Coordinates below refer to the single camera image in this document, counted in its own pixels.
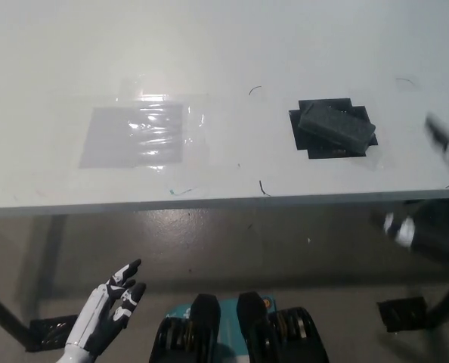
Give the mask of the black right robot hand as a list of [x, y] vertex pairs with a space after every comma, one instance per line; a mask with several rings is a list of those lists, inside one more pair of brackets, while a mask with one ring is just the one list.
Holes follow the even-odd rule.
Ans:
[[[449, 169], [449, 128], [428, 113], [426, 132]], [[429, 200], [410, 216], [374, 211], [371, 223], [397, 245], [449, 267], [449, 200]]]

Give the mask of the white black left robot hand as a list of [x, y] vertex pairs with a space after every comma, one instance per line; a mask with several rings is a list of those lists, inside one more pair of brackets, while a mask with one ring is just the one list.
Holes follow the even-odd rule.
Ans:
[[94, 362], [127, 328], [147, 288], [132, 278], [140, 265], [141, 260], [136, 259], [93, 289], [67, 338], [60, 362]]

